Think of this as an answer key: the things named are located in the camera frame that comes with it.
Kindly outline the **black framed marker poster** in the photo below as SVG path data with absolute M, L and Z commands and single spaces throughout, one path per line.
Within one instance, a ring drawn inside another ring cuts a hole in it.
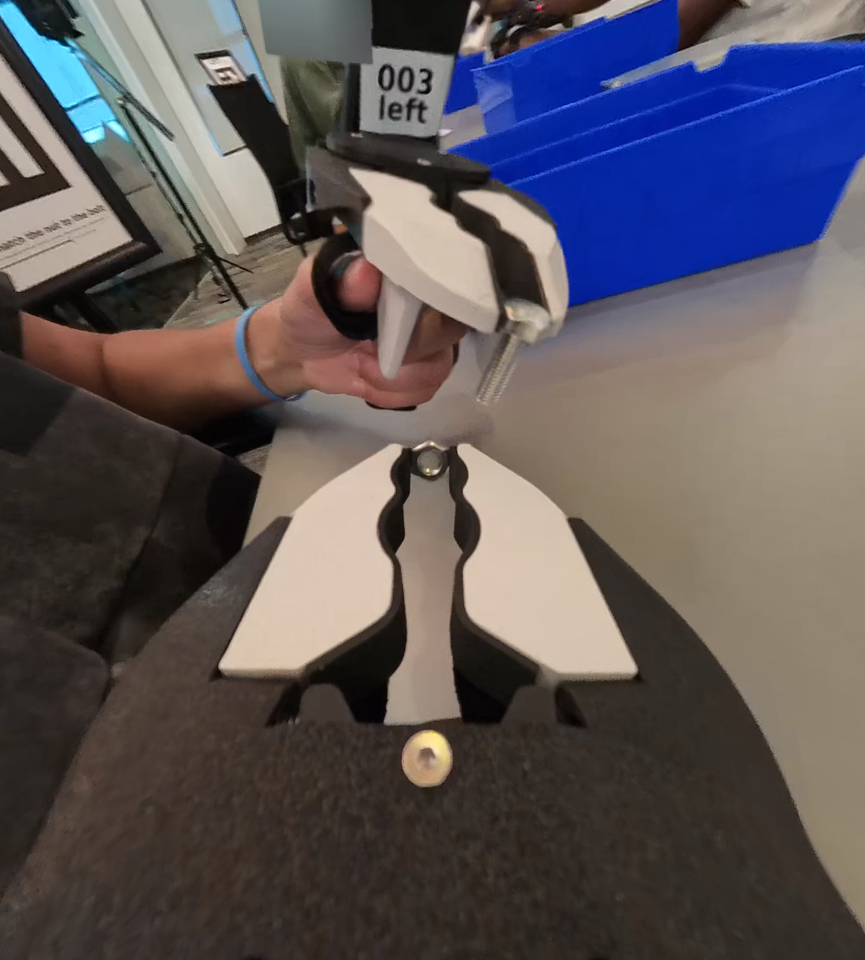
M 161 251 L 0 17 L 0 272 L 32 303 Z

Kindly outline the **short thick steel bolt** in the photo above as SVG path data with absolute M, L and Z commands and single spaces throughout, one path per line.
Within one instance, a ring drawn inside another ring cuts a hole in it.
M 546 306 L 518 297 L 507 300 L 494 348 L 475 390 L 475 402 L 481 406 L 497 403 L 509 386 L 520 354 L 551 336 L 554 327 Z

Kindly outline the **blue plastic bin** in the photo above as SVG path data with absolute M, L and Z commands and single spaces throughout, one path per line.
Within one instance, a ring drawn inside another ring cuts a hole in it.
M 865 157 L 865 41 L 735 45 L 451 152 L 546 209 L 571 307 L 808 246 Z
M 474 74 L 485 64 L 484 51 L 460 55 L 455 60 L 443 114 L 455 114 L 467 110 L 477 103 Z
M 678 47 L 677 1 L 609 2 L 580 26 L 474 69 L 485 129 L 498 133 L 594 96 Z

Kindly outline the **person's left hand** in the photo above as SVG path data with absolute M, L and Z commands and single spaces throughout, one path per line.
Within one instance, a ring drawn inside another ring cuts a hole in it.
M 319 392 L 395 411 L 429 402 L 450 377 L 465 328 L 424 307 L 402 366 L 387 378 L 376 343 L 343 337 L 323 313 L 315 263 L 306 258 L 282 296 L 247 320 L 245 351 L 263 386 L 283 399 Z

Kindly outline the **black board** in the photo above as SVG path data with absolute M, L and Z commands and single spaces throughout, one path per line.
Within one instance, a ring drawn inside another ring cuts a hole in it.
M 288 125 L 255 76 L 210 84 L 209 89 L 268 181 L 283 233 L 293 245 L 302 244 L 294 221 L 306 208 L 306 177 L 296 162 Z

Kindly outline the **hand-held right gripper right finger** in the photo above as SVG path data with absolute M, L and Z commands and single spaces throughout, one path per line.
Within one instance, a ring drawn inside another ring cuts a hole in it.
M 461 718 L 497 724 L 520 690 L 629 682 L 639 668 L 579 531 L 537 486 L 469 443 L 449 452 L 450 654 Z

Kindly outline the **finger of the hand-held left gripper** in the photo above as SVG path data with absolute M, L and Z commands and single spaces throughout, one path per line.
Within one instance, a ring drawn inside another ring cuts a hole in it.
M 450 211 L 487 249 L 505 318 L 529 304 L 547 317 L 540 334 L 559 334 L 570 302 L 566 258 L 556 225 L 531 198 L 505 186 L 458 192 Z
M 470 330 L 494 332 L 500 295 L 486 244 L 439 208 L 427 186 L 366 167 L 350 173 L 369 200 L 363 251 L 384 284 Z

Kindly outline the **blue wristband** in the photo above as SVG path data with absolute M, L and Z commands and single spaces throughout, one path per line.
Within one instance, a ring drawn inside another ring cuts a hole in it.
M 294 403 L 305 399 L 306 391 L 299 391 L 294 394 L 281 395 L 266 384 L 260 377 L 254 366 L 248 348 L 247 336 L 251 319 L 260 309 L 260 306 L 246 308 L 234 321 L 234 351 L 235 357 L 241 371 L 246 376 L 251 387 L 256 390 L 265 400 L 274 403 Z

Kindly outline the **small marker sign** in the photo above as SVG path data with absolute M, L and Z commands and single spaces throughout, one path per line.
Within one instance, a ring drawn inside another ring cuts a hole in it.
M 243 66 L 229 50 L 213 50 L 198 53 L 195 56 L 206 73 L 211 87 L 240 86 L 248 79 Z

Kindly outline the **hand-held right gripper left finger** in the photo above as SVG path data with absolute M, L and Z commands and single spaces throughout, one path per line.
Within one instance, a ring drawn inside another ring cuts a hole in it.
M 383 724 L 407 618 L 397 552 L 412 456 L 387 445 L 294 511 L 218 662 L 224 679 L 339 690 L 354 718 Z

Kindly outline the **grey desk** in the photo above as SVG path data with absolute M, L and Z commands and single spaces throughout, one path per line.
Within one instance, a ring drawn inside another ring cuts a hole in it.
M 246 536 L 385 443 L 470 440 L 712 650 L 865 927 L 865 160 L 824 239 L 576 308 L 474 410 L 282 415 Z

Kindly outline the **black tripod stand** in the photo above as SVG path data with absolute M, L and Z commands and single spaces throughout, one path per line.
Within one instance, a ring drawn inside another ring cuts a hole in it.
M 211 278 L 213 285 L 217 288 L 221 304 L 236 302 L 242 309 L 247 309 L 247 299 L 229 272 L 229 268 L 240 272 L 245 272 L 246 269 L 218 253 L 194 210 L 187 203 L 176 179 L 170 174 L 160 153 L 153 145 L 147 128 L 151 128 L 168 143 L 175 142 L 175 134 L 120 79 L 87 51 L 82 46 L 81 40 L 80 33 L 77 38 L 67 38 L 64 43 L 79 63 L 90 72 L 90 75 L 102 79 L 103 83 L 114 92 L 115 102 L 128 129 L 129 142 L 136 149 L 139 160 L 186 234 L 196 265 L 202 266 Z

